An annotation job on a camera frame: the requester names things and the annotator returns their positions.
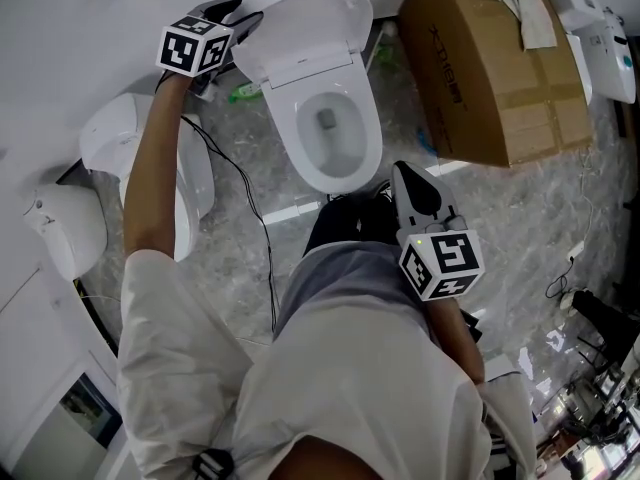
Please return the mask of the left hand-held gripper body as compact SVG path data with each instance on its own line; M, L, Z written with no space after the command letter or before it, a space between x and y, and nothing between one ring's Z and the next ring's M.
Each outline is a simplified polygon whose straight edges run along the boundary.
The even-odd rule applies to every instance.
M163 28L156 65L163 77L183 75L195 85L197 95L233 63L230 41L233 31L226 23L196 18L189 11L184 17Z

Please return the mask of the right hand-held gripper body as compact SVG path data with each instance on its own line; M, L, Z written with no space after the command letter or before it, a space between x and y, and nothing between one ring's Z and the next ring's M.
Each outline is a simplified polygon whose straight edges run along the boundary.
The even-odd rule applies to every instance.
M463 216L439 222L409 218L399 227L400 271L426 302L462 296L485 273L478 233Z

